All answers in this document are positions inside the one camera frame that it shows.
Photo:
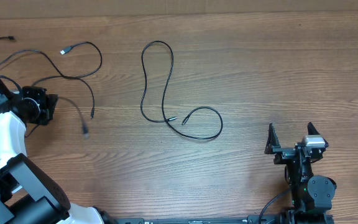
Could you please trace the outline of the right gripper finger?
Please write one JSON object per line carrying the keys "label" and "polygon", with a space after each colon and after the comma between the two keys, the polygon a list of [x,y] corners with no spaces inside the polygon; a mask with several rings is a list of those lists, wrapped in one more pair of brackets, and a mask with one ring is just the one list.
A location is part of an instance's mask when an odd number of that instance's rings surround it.
{"label": "right gripper finger", "polygon": [[316,130],[312,122],[309,122],[307,124],[307,129],[308,129],[308,135],[319,135],[319,132]]}
{"label": "right gripper finger", "polygon": [[270,123],[269,127],[268,127],[268,139],[267,139],[264,153],[265,154],[276,154],[280,150],[281,150],[281,145],[279,143],[277,134],[275,132],[275,128],[273,126],[273,123]]}

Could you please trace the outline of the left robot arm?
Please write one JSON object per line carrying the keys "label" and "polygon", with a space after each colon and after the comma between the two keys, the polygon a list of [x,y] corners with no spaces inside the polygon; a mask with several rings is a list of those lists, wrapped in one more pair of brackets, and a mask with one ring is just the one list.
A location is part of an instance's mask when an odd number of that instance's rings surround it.
{"label": "left robot arm", "polygon": [[0,223],[114,223],[107,212],[71,203],[28,157],[27,124],[47,125],[59,100],[36,86],[12,92],[0,76]]}

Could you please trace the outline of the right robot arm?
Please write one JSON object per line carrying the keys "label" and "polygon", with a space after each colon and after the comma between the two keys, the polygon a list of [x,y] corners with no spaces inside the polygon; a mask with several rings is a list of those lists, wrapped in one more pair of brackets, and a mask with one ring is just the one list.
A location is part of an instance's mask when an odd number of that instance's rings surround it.
{"label": "right robot arm", "polygon": [[[275,165],[285,166],[288,189],[271,199],[259,214],[259,223],[333,223],[326,212],[332,209],[336,182],[322,175],[314,175],[312,164],[323,158],[329,143],[312,123],[308,134],[293,147],[281,147],[273,124],[269,124],[265,154],[273,154]],[[273,217],[265,216],[268,207],[290,193],[292,206]]]}

